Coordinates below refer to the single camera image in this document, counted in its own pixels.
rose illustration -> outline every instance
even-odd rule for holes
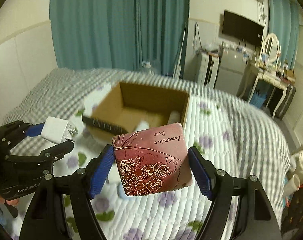
[[[152,192],[146,188],[137,191],[137,196],[145,196],[145,195],[149,195],[152,194]]]
[[[137,184],[138,178],[135,174],[129,173],[122,178],[122,182],[125,188],[129,188]]]
[[[138,164],[133,159],[122,160],[120,163],[120,170],[124,173],[133,172],[137,169]]]
[[[151,192],[156,192],[160,190],[160,188],[163,185],[163,181],[159,178],[153,178],[150,181],[147,182],[146,188],[150,190]]]
[[[155,175],[159,178],[167,177],[170,174],[172,174],[172,172],[170,171],[170,168],[165,164],[159,166],[155,171]]]
[[[153,164],[145,165],[142,168],[142,176],[144,177],[144,179],[151,178],[155,175],[156,170],[157,168]]]
[[[135,190],[139,191],[139,190],[142,190],[142,189],[146,189],[146,183],[145,182],[138,182],[135,185]]]

white power adapter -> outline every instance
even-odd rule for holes
[[[77,134],[76,126],[64,119],[49,116],[41,132],[41,136],[55,144],[71,140]]]

blue gripper pad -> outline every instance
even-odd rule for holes
[[[189,165],[191,171],[194,174],[200,192],[202,193],[202,195],[206,196],[209,200],[213,200],[213,191],[211,185],[212,178],[206,172],[204,167],[206,161],[201,156],[201,154],[199,153],[196,147],[191,147],[188,149],[188,159],[189,159]]]
[[[90,180],[90,190],[88,191],[90,199],[95,198],[103,188],[107,175],[114,162],[114,148],[111,145],[108,147],[106,146],[101,152],[101,155],[103,156],[99,156],[101,157],[101,160]]]
[[[44,125],[45,125],[45,123],[39,123],[39,124],[35,124],[35,125],[31,126],[25,132],[25,135],[29,136],[29,137],[35,137],[35,136],[41,135]]]

purple flower pattern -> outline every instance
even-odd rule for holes
[[[230,139],[229,132],[228,131],[224,132],[222,134],[222,137],[224,140],[229,141],[229,139]]]
[[[68,230],[68,233],[69,233],[69,237],[73,238],[73,236],[74,236],[74,230],[73,230],[73,228],[72,227],[68,227],[67,230]]]
[[[93,209],[97,213],[103,213],[109,208],[109,200],[108,198],[102,197],[102,196],[96,196],[94,198],[94,201],[92,203]]]
[[[94,105],[92,106],[92,111],[94,111],[95,108],[96,108],[97,106],[98,106],[97,104],[94,104]]]
[[[69,157],[69,159],[67,160],[67,167],[69,169],[73,169],[76,166],[78,166],[78,158],[76,156]]]
[[[207,104],[205,102],[200,102],[198,104],[198,106],[199,106],[200,109],[206,109],[207,108]]]
[[[196,232],[192,228],[186,228],[184,231],[178,231],[175,240],[194,240]]]
[[[130,228],[128,233],[124,234],[124,240],[142,240],[143,232],[138,228]]]
[[[177,202],[177,197],[173,192],[163,192],[159,195],[158,202],[160,206],[166,208],[171,206],[172,204],[175,204]]]
[[[88,136],[90,136],[90,131],[87,129],[87,127],[84,128],[82,135],[87,138]]]
[[[233,218],[233,208],[234,208],[234,204],[232,203],[230,205],[230,208],[229,208],[229,214],[228,214],[228,220],[232,221],[232,218]]]
[[[26,211],[20,211],[20,212],[19,212],[19,216],[20,216],[20,218],[21,218],[22,220],[24,220],[25,215],[26,215]]]
[[[96,87],[96,90],[100,91],[100,90],[102,90],[103,88],[104,88],[103,85],[99,85],[98,87]]]
[[[199,137],[199,145],[205,149],[211,148],[213,147],[213,139],[208,135],[201,136]]]

quilted bedspread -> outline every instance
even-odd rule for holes
[[[264,112],[227,93],[170,77],[149,76],[123,70],[95,69],[75,72],[55,69],[11,111],[4,123],[45,122],[48,116],[71,120],[78,129],[74,150],[54,164],[54,176],[68,175],[85,167],[104,145],[92,138],[81,114],[91,113],[98,91],[118,81],[151,84],[190,92],[184,136],[187,147],[197,146],[205,159],[231,176],[247,178],[255,174],[261,181],[280,225],[284,177],[289,169],[289,150],[285,138]],[[35,137],[26,138],[13,155],[38,155],[53,144]],[[32,195],[21,198],[19,216],[8,221],[6,229],[18,239]],[[79,239],[69,196],[64,196],[67,222],[73,239]],[[205,220],[210,201],[194,180],[189,187],[149,196],[119,197],[117,184],[105,183],[92,200],[96,218],[107,239],[191,240]],[[236,215],[233,197],[222,239],[229,239]]]

